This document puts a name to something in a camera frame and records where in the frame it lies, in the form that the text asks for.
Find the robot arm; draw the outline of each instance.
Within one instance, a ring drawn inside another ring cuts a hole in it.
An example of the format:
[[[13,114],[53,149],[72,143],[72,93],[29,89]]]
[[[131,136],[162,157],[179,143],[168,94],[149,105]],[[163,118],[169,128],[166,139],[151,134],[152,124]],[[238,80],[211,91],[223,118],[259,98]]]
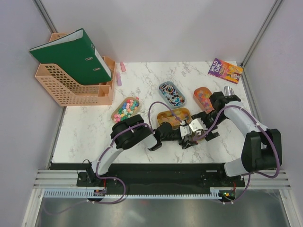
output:
[[[236,105],[239,108],[227,108],[224,114],[219,117],[220,122],[225,119],[230,119],[245,137],[245,142],[242,150],[241,157],[225,163],[224,169],[227,176],[237,176],[246,173],[251,173],[258,170],[276,168],[276,159],[274,152],[260,129],[271,138],[276,148],[280,165],[282,164],[282,146],[281,146],[281,133],[277,129],[269,129],[267,126],[261,124],[253,116],[248,116],[241,109],[244,108],[241,100],[235,96],[224,96],[222,92],[215,92],[210,96],[211,103],[214,110],[209,114],[205,112],[199,113],[196,117],[200,117],[204,124],[209,128],[216,118],[221,109],[229,105]]]
[[[199,136],[209,129],[222,108],[229,105],[236,105],[240,108],[243,107],[243,103],[237,96],[224,96],[222,92],[215,92],[211,95],[210,100],[214,107],[213,111],[208,114],[201,112],[193,115],[193,121],[190,124],[182,122],[178,129],[173,130],[169,123],[164,122],[154,130],[154,133],[147,127],[138,127],[118,136],[115,140],[116,150],[110,150],[103,156],[100,161],[98,174],[105,174],[109,166],[123,150],[129,149],[141,141],[150,151],[160,148],[163,141],[178,141],[183,149],[197,145],[194,136]],[[255,118],[251,119],[248,117],[239,108],[231,107],[225,109],[224,113],[219,116],[217,125],[225,119],[230,119],[245,137],[241,158],[225,163],[224,165],[227,176],[237,176],[253,171],[276,168],[273,150],[265,136],[257,128],[255,122],[257,122],[272,139],[279,156],[280,165],[282,164],[281,134],[277,129],[269,129]],[[114,125],[111,138],[113,139],[118,133],[129,127],[143,122],[144,120],[140,115],[119,122]],[[217,129],[217,125],[206,135],[205,139],[207,141],[219,136],[217,132],[213,132]]]

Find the marble table surface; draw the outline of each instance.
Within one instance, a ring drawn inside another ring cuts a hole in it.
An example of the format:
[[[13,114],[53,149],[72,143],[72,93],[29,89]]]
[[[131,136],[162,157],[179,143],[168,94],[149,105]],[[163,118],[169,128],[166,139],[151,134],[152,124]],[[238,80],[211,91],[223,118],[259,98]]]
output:
[[[110,133],[114,122],[112,112],[128,96],[139,97],[140,111],[148,123],[148,108],[154,101],[163,101],[158,92],[159,84],[172,81],[187,99],[186,107],[191,114],[201,111],[193,100],[194,90],[207,87],[212,92],[223,91],[224,86],[231,86],[235,94],[250,111],[242,80],[237,85],[208,75],[211,62],[144,62],[125,63],[126,72],[121,72],[122,86],[114,94],[110,106],[70,106],[67,107],[56,144],[52,162],[94,161],[110,144]],[[156,104],[151,112],[153,128],[157,127],[157,114],[166,111],[166,107]],[[162,148],[150,152],[143,144],[125,150],[115,160],[117,163],[219,163],[240,157],[244,137],[237,127],[225,120],[218,127],[220,136],[197,146],[182,150],[178,142],[164,142]]]

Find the gray wall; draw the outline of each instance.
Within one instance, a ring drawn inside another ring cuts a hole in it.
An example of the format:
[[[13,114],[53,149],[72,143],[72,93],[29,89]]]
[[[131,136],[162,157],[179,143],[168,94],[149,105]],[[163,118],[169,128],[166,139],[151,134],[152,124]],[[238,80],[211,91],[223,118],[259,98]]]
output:
[[[50,32],[31,0],[0,0],[0,226],[21,225],[61,108],[34,78],[29,48]]]
[[[274,0],[41,0],[116,61],[242,61]]]
[[[303,1],[285,0],[247,66],[261,118],[282,133],[283,168],[303,211]]]

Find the orange plastic container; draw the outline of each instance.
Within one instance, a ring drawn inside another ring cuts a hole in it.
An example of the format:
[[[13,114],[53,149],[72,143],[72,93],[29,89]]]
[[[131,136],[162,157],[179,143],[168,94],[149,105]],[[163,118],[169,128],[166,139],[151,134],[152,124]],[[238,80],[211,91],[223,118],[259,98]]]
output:
[[[194,91],[194,100],[198,106],[205,112],[209,113],[214,110],[209,97],[212,92],[206,87],[199,87]]]
[[[50,42],[66,33],[53,33]],[[104,56],[112,80],[96,85],[81,85],[56,64],[40,64],[35,78],[60,106],[111,105],[115,91],[116,62]]]

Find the light purple wall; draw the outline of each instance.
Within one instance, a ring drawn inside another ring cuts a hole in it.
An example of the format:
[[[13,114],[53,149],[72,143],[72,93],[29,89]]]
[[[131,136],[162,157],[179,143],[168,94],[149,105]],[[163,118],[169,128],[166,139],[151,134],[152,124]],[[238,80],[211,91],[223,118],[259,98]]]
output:
[[[282,133],[283,168],[303,213],[303,1],[285,0],[247,65],[263,122]]]
[[[274,0],[41,0],[116,61],[242,61]]]
[[[0,0],[0,31],[0,226],[18,227],[61,108],[34,77],[28,50],[50,32],[32,0]]]

